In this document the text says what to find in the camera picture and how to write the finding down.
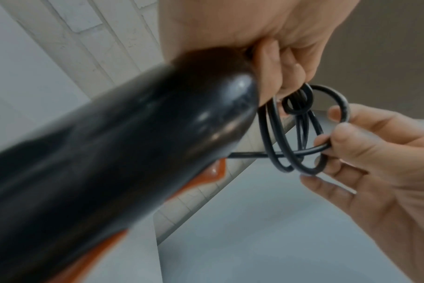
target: skin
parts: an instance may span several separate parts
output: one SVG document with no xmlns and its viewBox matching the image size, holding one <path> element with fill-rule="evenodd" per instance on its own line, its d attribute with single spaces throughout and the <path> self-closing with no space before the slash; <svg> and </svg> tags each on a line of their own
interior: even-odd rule
<svg viewBox="0 0 424 283">
<path fill-rule="evenodd" d="M 193 50 L 257 45 L 263 105 L 313 78 L 327 41 L 358 1 L 160 0 L 161 48 L 170 61 Z"/>
<path fill-rule="evenodd" d="M 355 193 L 302 176 L 302 183 L 343 212 L 414 282 L 424 283 L 424 129 L 391 111 L 352 104 L 351 124 L 328 138 L 332 149 L 324 173 Z M 331 120 L 340 118 L 331 108 Z"/>
</svg>

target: orange trim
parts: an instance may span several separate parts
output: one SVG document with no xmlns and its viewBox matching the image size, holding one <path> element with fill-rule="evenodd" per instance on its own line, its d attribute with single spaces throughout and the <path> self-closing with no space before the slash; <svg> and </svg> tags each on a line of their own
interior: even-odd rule
<svg viewBox="0 0 424 283">
<path fill-rule="evenodd" d="M 100 259 L 115 245 L 117 245 L 127 234 L 127 231 L 119 232 L 103 241 L 87 254 L 79 258 L 65 270 L 60 272 L 48 283 L 79 283 L 89 271 L 100 261 Z"/>
<path fill-rule="evenodd" d="M 177 191 L 169 200 L 179 196 L 185 191 L 207 183 L 216 182 L 226 175 L 226 159 L 220 159 L 213 163 L 211 166 L 206 168 L 203 172 L 197 175 L 195 178 L 190 180 L 184 187 Z"/>
</svg>

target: black cylindrical object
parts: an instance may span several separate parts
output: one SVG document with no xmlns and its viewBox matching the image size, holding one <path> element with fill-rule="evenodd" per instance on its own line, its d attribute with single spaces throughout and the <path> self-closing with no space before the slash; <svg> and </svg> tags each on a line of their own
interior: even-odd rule
<svg viewBox="0 0 424 283">
<path fill-rule="evenodd" d="M 251 64 L 187 54 L 0 153 L 0 282 L 43 282 L 229 155 L 259 104 Z"/>
</svg>

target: cable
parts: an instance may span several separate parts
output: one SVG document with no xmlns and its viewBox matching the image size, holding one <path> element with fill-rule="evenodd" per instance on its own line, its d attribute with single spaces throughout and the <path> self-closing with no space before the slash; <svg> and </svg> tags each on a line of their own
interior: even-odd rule
<svg viewBox="0 0 424 283">
<path fill-rule="evenodd" d="M 266 152 L 234 152 L 231 153 L 228 158 L 269 158 L 277 169 L 285 173 L 297 170 L 305 175 L 316 175 L 322 172 L 328 160 L 327 156 L 322 154 L 322 152 L 331 147 L 330 140 L 322 145 L 306 148 L 310 122 L 316 132 L 316 135 L 323 134 L 322 127 L 319 124 L 318 119 L 316 118 L 313 111 L 311 111 L 311 107 L 313 106 L 314 102 L 314 90 L 323 92 L 336 101 L 341 109 L 340 123 L 349 121 L 349 103 L 342 94 L 326 86 L 310 86 L 306 83 L 298 91 L 282 100 L 283 109 L 287 114 L 293 115 L 296 122 L 298 150 L 293 151 L 291 149 L 287 138 L 282 132 L 282 122 L 280 121 L 279 112 L 277 110 L 277 103 L 275 98 L 273 98 L 258 110 L 260 133 Z M 275 152 L 271 143 L 268 131 L 267 113 L 271 122 L 274 137 L 277 140 L 281 152 Z M 321 153 L 321 158 L 318 165 L 315 168 L 304 166 L 302 164 L 304 156 L 315 153 Z M 279 158 L 286 158 L 290 162 L 290 165 L 284 166 L 282 163 L 280 163 Z"/>
</svg>

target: tiled wall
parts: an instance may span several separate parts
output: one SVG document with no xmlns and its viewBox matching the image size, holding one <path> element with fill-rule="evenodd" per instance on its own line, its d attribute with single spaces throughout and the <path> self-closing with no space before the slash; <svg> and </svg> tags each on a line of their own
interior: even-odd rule
<svg viewBox="0 0 424 283">
<path fill-rule="evenodd" d="M 25 31 L 89 97 L 162 62 L 156 0 L 0 0 Z M 255 121 L 236 151 L 261 151 Z M 226 177 L 165 203 L 154 215 L 159 239 L 182 224 L 253 160 L 228 160 Z"/>
</svg>

